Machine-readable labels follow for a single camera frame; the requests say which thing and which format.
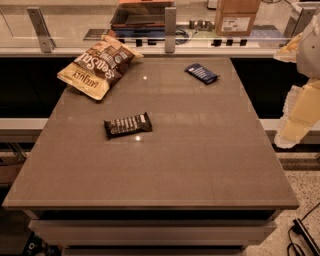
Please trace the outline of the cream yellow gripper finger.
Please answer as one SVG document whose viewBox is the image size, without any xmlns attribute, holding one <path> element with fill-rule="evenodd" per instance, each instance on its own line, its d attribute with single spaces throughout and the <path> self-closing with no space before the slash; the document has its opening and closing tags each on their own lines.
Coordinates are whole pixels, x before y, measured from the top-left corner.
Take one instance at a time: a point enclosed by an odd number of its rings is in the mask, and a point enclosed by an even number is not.
<svg viewBox="0 0 320 256">
<path fill-rule="evenodd" d="M 320 80 L 310 79 L 302 87 L 293 85 L 283 106 L 274 143 L 282 149 L 298 144 L 320 120 Z"/>
<path fill-rule="evenodd" d="M 299 33 L 293 37 L 285 46 L 277 50 L 273 58 L 286 63 L 299 63 L 299 46 L 302 39 L 302 34 Z"/>
</svg>

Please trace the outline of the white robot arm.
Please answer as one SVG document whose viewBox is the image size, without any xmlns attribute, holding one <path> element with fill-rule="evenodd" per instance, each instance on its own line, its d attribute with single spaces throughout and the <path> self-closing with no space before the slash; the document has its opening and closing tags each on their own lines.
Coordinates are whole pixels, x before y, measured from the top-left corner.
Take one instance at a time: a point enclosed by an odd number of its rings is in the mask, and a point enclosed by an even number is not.
<svg viewBox="0 0 320 256">
<path fill-rule="evenodd" d="M 298 144 L 320 121 L 320 14 L 314 15 L 274 58 L 295 63 L 297 71 L 308 78 L 302 87 L 293 85 L 285 99 L 274 143 L 287 149 Z"/>
</svg>

